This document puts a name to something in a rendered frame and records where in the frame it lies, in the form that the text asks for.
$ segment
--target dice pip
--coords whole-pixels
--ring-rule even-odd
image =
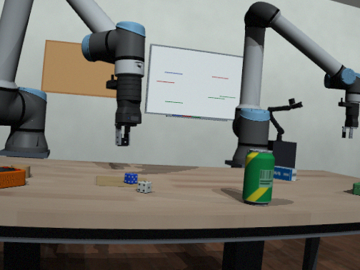
[[[151,192],[151,182],[150,181],[140,181],[138,183],[138,192],[141,193],[150,193]]]
[[[125,173],[124,183],[136,184],[137,183],[137,174],[135,174],[135,173]]]

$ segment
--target wall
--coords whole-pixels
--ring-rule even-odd
[[[243,55],[244,14],[257,1],[282,14],[347,67],[360,72],[360,9],[329,0],[95,0],[117,23],[146,28],[149,45]],[[41,88],[45,40],[80,43],[89,29],[65,0],[35,0],[19,68],[18,86]],[[282,106],[290,98],[304,107],[275,113],[284,141],[296,141],[298,169],[327,170],[360,177],[360,130],[342,139],[344,91],[326,89],[324,72],[272,29],[266,30],[261,107]],[[143,78],[144,113],[146,76]],[[50,159],[118,163],[228,167],[237,138],[232,123],[143,114],[131,128],[130,146],[115,146],[116,101],[110,98],[48,94],[46,138]],[[0,127],[3,148],[10,127]],[[276,138],[271,126],[270,139]]]

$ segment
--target robotic arm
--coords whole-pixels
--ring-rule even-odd
[[[0,124],[11,126],[2,156],[47,158],[44,136],[46,93],[20,88],[15,76],[34,0],[5,0],[0,18]],[[145,28],[130,21],[116,26],[94,0],[67,0],[93,34],[82,42],[89,61],[115,64],[108,89],[116,89],[116,145],[129,145],[130,126],[141,123],[141,78],[144,76]],[[121,127],[125,135],[121,136]]]
[[[306,34],[285,19],[280,10],[271,4],[256,2],[245,15],[244,63],[241,82],[241,99],[236,108],[233,122],[234,133],[239,138],[234,154],[235,164],[245,164],[245,156],[250,148],[268,146],[269,111],[260,109],[261,73],[264,57],[265,29],[273,28],[293,44],[325,72],[324,84],[328,89],[346,90],[346,102],[342,99],[339,106],[346,107],[346,121],[342,137],[349,129],[359,126],[360,74],[340,64],[336,59],[312,41]]]

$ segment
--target green can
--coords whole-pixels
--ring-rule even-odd
[[[272,151],[249,149],[245,159],[243,200],[247,204],[266,206],[271,201],[275,157]]]

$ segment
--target yellow stripe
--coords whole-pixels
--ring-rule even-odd
[[[255,158],[257,155],[259,155],[259,153],[256,152],[251,152],[249,155],[246,156],[246,160],[245,160],[245,167],[247,166],[248,163],[250,163],[250,161]]]
[[[257,201],[262,195],[265,194],[267,189],[268,188],[258,188],[254,193],[252,193],[249,197],[247,197],[246,200],[251,202]]]

